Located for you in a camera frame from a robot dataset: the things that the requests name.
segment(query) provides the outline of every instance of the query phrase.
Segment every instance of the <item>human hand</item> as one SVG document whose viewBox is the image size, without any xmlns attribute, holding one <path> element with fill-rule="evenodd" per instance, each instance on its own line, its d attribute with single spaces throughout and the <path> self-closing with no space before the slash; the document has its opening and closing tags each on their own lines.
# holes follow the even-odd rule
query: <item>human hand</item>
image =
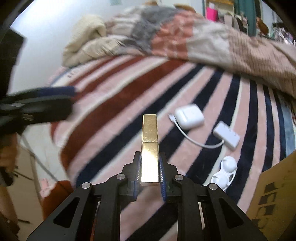
<svg viewBox="0 0 296 241">
<path fill-rule="evenodd" d="M 2 148 L 0 148 L 0 167 L 6 167 L 6 172 L 12 172 L 15 169 L 15 162 L 17 157 L 17 134 L 7 135 L 2 141 Z"/>
</svg>

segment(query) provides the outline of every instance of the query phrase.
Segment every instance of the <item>green curtain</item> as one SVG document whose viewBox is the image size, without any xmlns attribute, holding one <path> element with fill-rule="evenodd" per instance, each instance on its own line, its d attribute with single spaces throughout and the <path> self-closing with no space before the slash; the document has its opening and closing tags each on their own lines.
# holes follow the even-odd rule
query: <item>green curtain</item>
<svg viewBox="0 0 296 241">
<path fill-rule="evenodd" d="M 244 12 L 248 18 L 249 36 L 256 35 L 256 7 L 254 0 L 235 0 L 234 4 L 235 14 L 240 15 Z"/>
</svg>

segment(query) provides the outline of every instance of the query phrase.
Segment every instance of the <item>cardboard box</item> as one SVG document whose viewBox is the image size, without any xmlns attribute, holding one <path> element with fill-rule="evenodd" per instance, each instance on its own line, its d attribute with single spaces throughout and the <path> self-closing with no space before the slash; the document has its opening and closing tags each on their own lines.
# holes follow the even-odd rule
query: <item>cardboard box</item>
<svg viewBox="0 0 296 241">
<path fill-rule="evenodd" d="M 247 216 L 269 241 L 279 240 L 282 235 L 280 240 L 291 240 L 291 235 L 296 232 L 291 228 L 295 224 L 295 215 L 296 151 L 261 173 L 247 211 Z"/>
</svg>

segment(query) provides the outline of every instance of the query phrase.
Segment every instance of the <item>black stripe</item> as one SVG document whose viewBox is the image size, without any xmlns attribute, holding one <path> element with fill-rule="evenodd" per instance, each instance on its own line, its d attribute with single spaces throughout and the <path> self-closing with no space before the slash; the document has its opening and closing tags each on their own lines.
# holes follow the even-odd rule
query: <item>black stripe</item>
<svg viewBox="0 0 296 241">
<path fill-rule="evenodd" d="M 219 83 L 223 70 L 218 69 L 211 77 L 210 81 L 197 95 L 192 103 L 198 105 L 201 111 L 209 102 L 211 95 Z M 184 139 L 183 134 L 174 126 L 165 138 L 159 143 L 160 152 L 165 152 L 167 160 L 177 150 Z M 137 229 L 128 240 L 149 240 L 158 241 L 177 222 L 177 210 L 171 204 L 164 204 L 142 227 Z"/>
<path fill-rule="evenodd" d="M 274 119 L 272 116 L 271 100 L 269 95 L 269 89 L 267 86 L 263 86 L 265 105 L 266 105 L 266 153 L 262 172 L 271 168 L 272 159 L 274 156 Z"/>
<path fill-rule="evenodd" d="M 226 193 L 236 203 L 238 202 L 252 166 L 254 150 L 258 132 L 258 97 L 257 85 L 250 80 L 249 119 L 246 134 L 242 145 L 241 156 L 237 163 L 237 173 Z"/>
<path fill-rule="evenodd" d="M 281 103 L 279 100 L 279 96 L 276 92 L 276 90 L 273 90 L 274 92 L 274 99 L 276 101 L 276 107 L 278 110 L 278 116 L 279 116 L 279 141 L 281 144 L 281 152 L 280 152 L 280 158 L 279 160 L 283 160 L 286 158 L 286 133 L 285 133 L 285 122 L 284 122 L 284 115 L 283 110 L 281 108 Z"/>
<path fill-rule="evenodd" d="M 228 94 L 225 98 L 222 110 L 216 120 L 214 128 L 220 121 L 223 121 L 225 124 L 230 126 L 232 117 L 235 111 L 235 106 L 237 104 L 239 83 L 240 83 L 240 76 L 233 75 L 232 82 L 228 90 Z M 215 145 L 220 142 L 220 140 L 217 139 L 212 132 L 206 141 L 207 145 Z M 187 171 L 186 176 L 188 176 L 195 183 L 202 185 L 206 181 L 209 173 L 213 168 L 213 165 L 218 159 L 221 149 L 222 147 L 219 147 L 216 149 L 203 148 L 200 154 L 197 156 L 197 158 L 193 162 L 193 164 L 191 165 L 191 167 L 189 168 L 189 170 Z"/>
<path fill-rule="evenodd" d="M 203 67 L 198 64 L 177 83 L 171 86 L 160 98 L 139 114 L 125 129 L 109 142 L 79 173 L 76 186 L 90 181 L 121 149 L 141 130 L 144 114 L 158 113 Z"/>
</svg>

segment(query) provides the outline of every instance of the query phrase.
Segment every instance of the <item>striped bedspread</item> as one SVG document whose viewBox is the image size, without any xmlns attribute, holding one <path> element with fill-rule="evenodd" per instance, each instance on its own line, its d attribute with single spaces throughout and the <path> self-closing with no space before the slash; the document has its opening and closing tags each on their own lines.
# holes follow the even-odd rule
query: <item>striped bedspread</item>
<svg viewBox="0 0 296 241">
<path fill-rule="evenodd" d="M 105 182 L 141 150 L 143 114 L 157 114 L 159 150 L 178 172 L 208 184 L 223 157 L 238 169 L 226 193 L 246 212 L 261 172 L 295 149 L 291 112 L 277 91 L 222 69 L 164 57 L 116 56 L 63 69 L 52 86 L 72 85 L 74 114 L 53 123 L 51 135 L 73 186 Z M 241 140 L 230 151 L 200 148 L 168 118 L 177 107 L 195 103 L 205 124 L 186 131 L 208 145 L 212 130 L 225 122 Z M 164 204 L 159 187 L 146 187 L 121 212 L 121 240 L 176 240 L 177 208 Z"/>
</svg>

